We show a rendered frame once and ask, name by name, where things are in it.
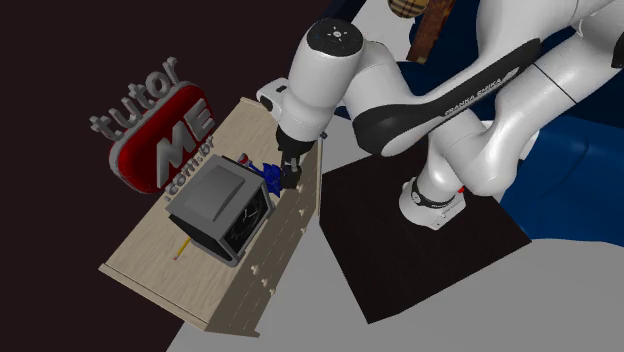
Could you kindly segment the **brown wooden guitar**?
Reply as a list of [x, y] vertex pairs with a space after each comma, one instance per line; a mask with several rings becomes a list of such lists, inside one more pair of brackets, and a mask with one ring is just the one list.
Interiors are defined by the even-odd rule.
[[456, 0], [429, 0], [406, 56], [407, 61], [424, 65], [450, 15]]

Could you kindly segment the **blue hedgehog figure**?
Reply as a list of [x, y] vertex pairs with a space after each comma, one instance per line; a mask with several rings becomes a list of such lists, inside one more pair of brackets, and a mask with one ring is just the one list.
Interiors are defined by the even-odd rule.
[[281, 197], [283, 187], [281, 185], [281, 169], [279, 166], [275, 164], [263, 163], [262, 168], [259, 169], [253, 164], [252, 160], [245, 153], [242, 153], [239, 156], [237, 162], [261, 176], [266, 183], [269, 193], [274, 194], [278, 198]]

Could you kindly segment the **light wooden chest of drawers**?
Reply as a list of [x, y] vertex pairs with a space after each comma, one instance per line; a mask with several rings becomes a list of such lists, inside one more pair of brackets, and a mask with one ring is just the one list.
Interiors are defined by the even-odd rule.
[[273, 201], [275, 212], [252, 239], [242, 262], [229, 267], [188, 244], [170, 221], [162, 195], [99, 269], [202, 331], [257, 336], [256, 326], [274, 295], [309, 221], [319, 210], [321, 141], [301, 158], [297, 189]]

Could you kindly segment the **dark robot stand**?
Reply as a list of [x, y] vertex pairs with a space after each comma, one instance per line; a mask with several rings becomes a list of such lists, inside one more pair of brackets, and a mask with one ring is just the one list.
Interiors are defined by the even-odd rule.
[[322, 176], [320, 226], [367, 323], [397, 315], [529, 244], [491, 197], [463, 195], [466, 207], [439, 230], [399, 209], [404, 182], [425, 163], [417, 143], [390, 158], [369, 156]]

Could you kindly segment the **tan plaid cushion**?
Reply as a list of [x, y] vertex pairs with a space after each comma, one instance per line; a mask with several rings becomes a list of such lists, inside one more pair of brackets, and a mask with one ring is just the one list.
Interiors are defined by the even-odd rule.
[[387, 0], [390, 11], [405, 19], [420, 16], [427, 8], [430, 0]]

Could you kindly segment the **red and grey logo sign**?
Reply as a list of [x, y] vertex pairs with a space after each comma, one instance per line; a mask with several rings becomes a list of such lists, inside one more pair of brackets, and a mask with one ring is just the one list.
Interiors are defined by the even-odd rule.
[[124, 111], [111, 108], [90, 118], [91, 129], [113, 142], [112, 172], [140, 193], [175, 193], [213, 148], [221, 123], [204, 91], [178, 77], [176, 64], [169, 57], [143, 84], [130, 84], [121, 99]]

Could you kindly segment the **grey square alarm clock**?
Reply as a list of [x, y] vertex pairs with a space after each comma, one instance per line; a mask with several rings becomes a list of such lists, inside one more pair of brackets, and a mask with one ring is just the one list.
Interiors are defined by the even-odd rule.
[[166, 206], [190, 242], [229, 267], [272, 215], [275, 204], [261, 173], [213, 155]]

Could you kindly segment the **blue sofa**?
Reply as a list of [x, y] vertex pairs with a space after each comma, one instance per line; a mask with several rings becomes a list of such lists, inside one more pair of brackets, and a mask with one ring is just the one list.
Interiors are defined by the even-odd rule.
[[[479, 0], [457, 0], [425, 64], [408, 63], [420, 18], [401, 20], [387, 0], [332, 0], [325, 16], [354, 22], [392, 53], [421, 95], [477, 57]], [[502, 206], [531, 239], [598, 241], [624, 247], [624, 71], [538, 134]]]

